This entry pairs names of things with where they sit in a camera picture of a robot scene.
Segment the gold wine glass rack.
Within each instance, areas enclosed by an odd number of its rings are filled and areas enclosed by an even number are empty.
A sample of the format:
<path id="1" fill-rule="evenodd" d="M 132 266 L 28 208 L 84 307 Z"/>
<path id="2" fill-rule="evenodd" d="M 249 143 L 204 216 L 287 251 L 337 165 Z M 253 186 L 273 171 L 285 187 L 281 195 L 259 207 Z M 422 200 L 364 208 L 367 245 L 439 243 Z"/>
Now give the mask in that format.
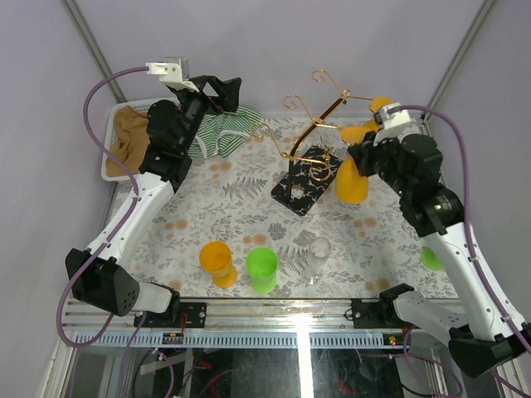
<path id="1" fill-rule="evenodd" d="M 298 216 L 307 215 L 325 194 L 334 182 L 342 163 L 325 144 L 314 145 L 304 154 L 300 154 L 300 147 L 317 129 L 334 129 L 333 125 L 326 123 L 326 119 L 348 100 L 357 99 L 356 95 L 342 88 L 333 75 L 324 69 L 314 70 L 312 79 L 319 83 L 332 81 L 339 97 L 319 116 L 314 117 L 309 111 L 306 112 L 309 116 L 309 126 L 295 140 L 290 150 L 280 147 L 275 131 L 268 123 L 258 121 L 249 128 L 249 134 L 254 138 L 264 138 L 269 134 L 280 157 L 289 162 L 287 173 L 273 187 L 271 197 Z"/>

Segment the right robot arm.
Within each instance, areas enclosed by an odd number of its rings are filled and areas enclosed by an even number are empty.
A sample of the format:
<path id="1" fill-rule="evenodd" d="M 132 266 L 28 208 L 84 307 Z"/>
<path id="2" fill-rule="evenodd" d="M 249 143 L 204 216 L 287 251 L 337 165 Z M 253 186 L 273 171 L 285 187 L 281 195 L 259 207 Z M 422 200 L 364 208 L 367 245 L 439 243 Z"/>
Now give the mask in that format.
<path id="1" fill-rule="evenodd" d="M 525 351 L 530 326 L 515 310 L 487 264 L 477 270 L 480 248 L 465 227 L 465 208 L 440 181 L 443 155 L 433 138 L 410 134 L 376 143 L 375 133 L 348 148 L 360 176 L 379 176 L 398 196 L 400 211 L 429 258 L 439 261 L 458 294 L 463 314 L 453 313 L 401 284 L 380 295 L 380 321 L 411 323 L 448 347 L 456 365 L 478 377 Z"/>

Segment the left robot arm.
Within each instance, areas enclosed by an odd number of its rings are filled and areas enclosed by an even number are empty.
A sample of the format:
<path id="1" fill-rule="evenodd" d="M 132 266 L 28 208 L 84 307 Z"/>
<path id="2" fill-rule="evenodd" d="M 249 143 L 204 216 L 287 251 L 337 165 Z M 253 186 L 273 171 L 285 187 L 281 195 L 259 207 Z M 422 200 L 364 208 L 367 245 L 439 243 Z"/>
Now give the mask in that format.
<path id="1" fill-rule="evenodd" d="M 161 99 L 150 106 L 149 145 L 127 199 L 86 249 L 73 249 L 66 257 L 74 299 L 117 317 L 149 312 L 167 328 L 182 316 L 178 291 L 141 283 L 124 266 L 131 261 L 148 223 L 183 184 L 192 165 L 189 149 L 203 118 L 235 112 L 242 80 L 200 75 L 191 82 L 192 89 L 170 85 L 176 99 Z"/>

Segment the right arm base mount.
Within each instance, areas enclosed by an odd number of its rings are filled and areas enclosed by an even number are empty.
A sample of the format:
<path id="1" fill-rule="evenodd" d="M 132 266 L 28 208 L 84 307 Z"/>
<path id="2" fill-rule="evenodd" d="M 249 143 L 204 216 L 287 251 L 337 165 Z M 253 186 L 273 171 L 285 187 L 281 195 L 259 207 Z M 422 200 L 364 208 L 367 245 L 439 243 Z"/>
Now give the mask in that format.
<path id="1" fill-rule="evenodd" d="M 351 300 L 353 326 L 365 329 L 403 329 L 407 323 L 401 320 L 393 307 L 392 301 L 376 301 L 353 298 Z"/>

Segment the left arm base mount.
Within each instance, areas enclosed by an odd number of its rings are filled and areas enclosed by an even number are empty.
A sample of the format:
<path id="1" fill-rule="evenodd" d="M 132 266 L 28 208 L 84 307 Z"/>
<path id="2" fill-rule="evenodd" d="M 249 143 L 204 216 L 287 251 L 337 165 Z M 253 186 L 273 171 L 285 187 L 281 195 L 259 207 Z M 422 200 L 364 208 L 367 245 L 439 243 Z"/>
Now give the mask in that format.
<path id="1" fill-rule="evenodd" d="M 147 312 L 143 328 L 204 328 L 207 319 L 205 302 L 181 302 L 165 313 Z"/>

